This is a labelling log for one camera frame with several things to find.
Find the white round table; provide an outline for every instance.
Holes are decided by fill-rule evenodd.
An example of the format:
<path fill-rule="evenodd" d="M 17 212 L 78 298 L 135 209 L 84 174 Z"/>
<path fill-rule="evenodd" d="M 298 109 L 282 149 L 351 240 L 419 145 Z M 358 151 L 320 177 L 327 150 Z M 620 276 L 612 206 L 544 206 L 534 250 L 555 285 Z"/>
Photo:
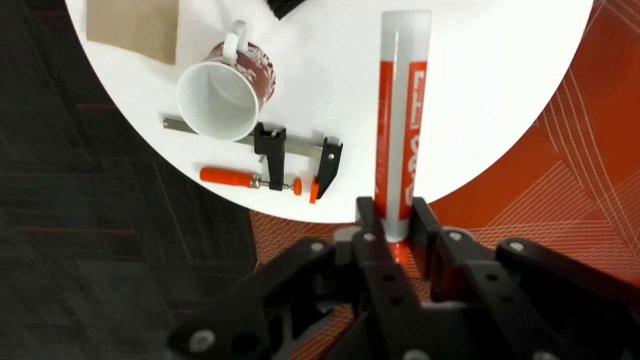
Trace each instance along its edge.
<path fill-rule="evenodd" d="M 263 0 L 180 0 L 177 63 L 164 65 L 86 40 L 86 0 L 67 0 L 82 46 L 104 88 L 137 132 L 200 182 L 203 166 L 268 175 L 247 145 L 163 128 L 179 115 L 180 73 L 221 42 L 233 19 L 272 59 L 277 88 L 260 120 L 289 135 L 344 144 L 337 177 L 309 204 L 319 160 L 287 154 L 285 180 L 304 193 L 202 183 L 242 206 L 316 223 L 352 222 L 355 199 L 373 196 L 380 19 L 385 10 L 433 11 L 426 103 L 415 195 L 453 192 L 498 160 L 535 121 L 580 42 L 591 0 L 307 0 L 278 22 Z"/>

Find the mug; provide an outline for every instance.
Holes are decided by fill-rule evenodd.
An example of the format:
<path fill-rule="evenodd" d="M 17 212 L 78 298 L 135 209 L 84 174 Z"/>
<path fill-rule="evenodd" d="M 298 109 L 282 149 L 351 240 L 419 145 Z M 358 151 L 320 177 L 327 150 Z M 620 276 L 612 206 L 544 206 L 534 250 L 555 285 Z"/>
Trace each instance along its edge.
<path fill-rule="evenodd" d="M 197 133 L 236 141 L 253 130 L 275 87 L 271 60 L 248 41 L 246 23 L 237 20 L 224 42 L 182 73 L 178 107 Z"/>

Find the white tube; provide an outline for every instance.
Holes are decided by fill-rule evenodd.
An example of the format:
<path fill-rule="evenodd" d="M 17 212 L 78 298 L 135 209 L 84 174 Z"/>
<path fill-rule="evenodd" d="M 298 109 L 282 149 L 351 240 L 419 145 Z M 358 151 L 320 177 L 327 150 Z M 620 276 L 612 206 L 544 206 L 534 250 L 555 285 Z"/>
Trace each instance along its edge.
<path fill-rule="evenodd" d="M 375 203 L 387 234 L 406 238 L 413 201 L 431 11 L 382 14 Z"/>

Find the mug handle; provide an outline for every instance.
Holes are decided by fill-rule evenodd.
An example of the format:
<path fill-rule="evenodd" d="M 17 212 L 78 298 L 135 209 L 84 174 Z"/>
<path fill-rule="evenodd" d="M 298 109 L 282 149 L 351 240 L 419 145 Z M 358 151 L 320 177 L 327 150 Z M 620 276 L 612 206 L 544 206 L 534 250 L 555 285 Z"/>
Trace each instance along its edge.
<path fill-rule="evenodd" d="M 245 52 L 248 49 L 249 39 L 246 22 L 236 20 L 225 38 L 225 43 L 222 46 L 222 57 L 227 63 L 235 64 L 238 58 L 237 52 Z"/>

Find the brown paper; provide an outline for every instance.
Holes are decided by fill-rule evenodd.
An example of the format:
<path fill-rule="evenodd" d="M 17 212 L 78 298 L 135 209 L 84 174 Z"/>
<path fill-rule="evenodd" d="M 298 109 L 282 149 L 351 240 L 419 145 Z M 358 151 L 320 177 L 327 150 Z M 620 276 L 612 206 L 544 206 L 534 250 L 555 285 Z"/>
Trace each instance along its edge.
<path fill-rule="evenodd" d="M 179 0 L 86 0 L 86 37 L 175 64 Z"/>

